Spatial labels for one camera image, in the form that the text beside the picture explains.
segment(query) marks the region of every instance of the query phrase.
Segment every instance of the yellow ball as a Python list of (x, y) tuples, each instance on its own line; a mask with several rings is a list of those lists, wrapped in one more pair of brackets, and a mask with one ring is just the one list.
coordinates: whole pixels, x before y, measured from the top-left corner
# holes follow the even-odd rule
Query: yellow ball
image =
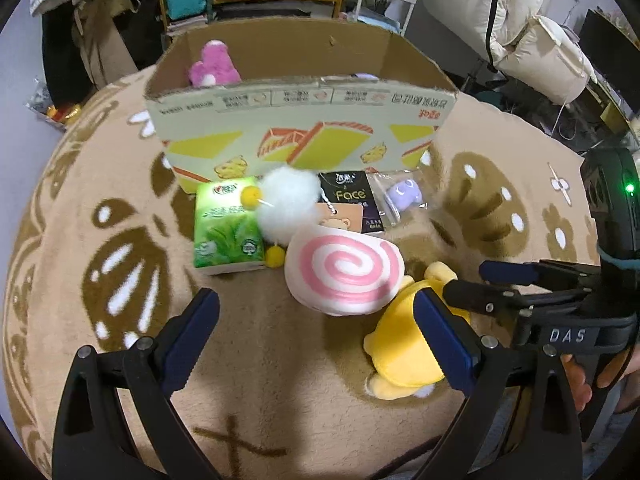
[(242, 207), (249, 211), (253, 211), (258, 207), (261, 198), (262, 192), (257, 186), (247, 186), (240, 193), (240, 203)]
[(279, 245), (269, 247), (264, 253), (264, 264), (270, 269), (277, 269), (284, 265), (284, 249)]

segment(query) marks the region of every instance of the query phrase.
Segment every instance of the table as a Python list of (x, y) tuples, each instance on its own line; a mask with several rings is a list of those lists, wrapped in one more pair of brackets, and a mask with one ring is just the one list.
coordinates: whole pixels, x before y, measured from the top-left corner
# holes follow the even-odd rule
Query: table
[[(313, 312), (290, 296), (281, 269), (217, 277), (193, 269), (193, 199), (179, 189), (142, 99), (152, 70), (91, 99), (20, 225), (2, 342), (27, 454), (50, 473), (58, 403), (80, 346), (109, 351), (155, 335), (201, 286), (220, 295), (220, 322), (172, 401), (223, 475), (364, 478), (442, 434), (462, 402), (445, 383), (427, 399), (364, 394), (373, 370), (362, 338), (380, 313)], [(597, 261), (581, 159), (544, 133), (460, 94), (429, 155), (417, 177), (430, 208), (387, 234), (415, 278), (434, 260), (466, 279), (478, 278), (486, 258)], [(554, 179), (564, 180), (558, 190)], [(159, 467), (130, 397), (122, 402), (142, 456)]]

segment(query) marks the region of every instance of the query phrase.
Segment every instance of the metal bolt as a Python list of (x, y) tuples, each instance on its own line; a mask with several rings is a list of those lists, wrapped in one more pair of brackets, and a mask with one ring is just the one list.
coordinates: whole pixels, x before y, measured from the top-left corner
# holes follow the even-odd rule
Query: metal bolt
[(498, 346), (498, 340), (492, 335), (483, 335), (480, 338), (480, 342), (485, 348), (496, 348)]
[(136, 341), (136, 348), (138, 350), (148, 350), (153, 346), (154, 340), (150, 337), (141, 337)]
[(542, 347), (542, 351), (549, 357), (556, 357), (556, 355), (558, 355), (558, 352), (556, 352), (556, 348), (553, 345), (544, 345)]
[(89, 345), (81, 346), (78, 350), (78, 357), (84, 359), (85, 357), (89, 357), (91, 355), (92, 348)]

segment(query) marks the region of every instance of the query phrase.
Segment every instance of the green tissue pack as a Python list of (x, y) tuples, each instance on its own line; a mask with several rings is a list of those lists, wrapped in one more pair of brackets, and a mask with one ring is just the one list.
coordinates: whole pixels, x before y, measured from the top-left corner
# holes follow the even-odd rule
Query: green tissue pack
[(264, 268), (264, 243), (255, 212), (240, 203), (255, 177), (200, 184), (196, 192), (193, 265), (207, 274)]

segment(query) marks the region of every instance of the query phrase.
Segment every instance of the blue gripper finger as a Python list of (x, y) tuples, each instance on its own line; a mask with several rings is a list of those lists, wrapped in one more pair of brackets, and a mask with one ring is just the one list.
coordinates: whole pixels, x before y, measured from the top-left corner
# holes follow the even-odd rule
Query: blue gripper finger
[(539, 275), (534, 264), (512, 264), (487, 260), (480, 264), (480, 277), (495, 285), (531, 285)]
[(471, 327), (463, 318), (450, 313), (430, 288), (415, 295), (414, 319), (450, 386), (470, 396), (476, 386), (475, 363), (453, 325), (468, 330)]
[(220, 318), (218, 295), (213, 290), (201, 289), (181, 316), (186, 316), (187, 319), (180, 319), (180, 322), (185, 322), (168, 349), (162, 367), (161, 388), (167, 397), (186, 386), (191, 371)]

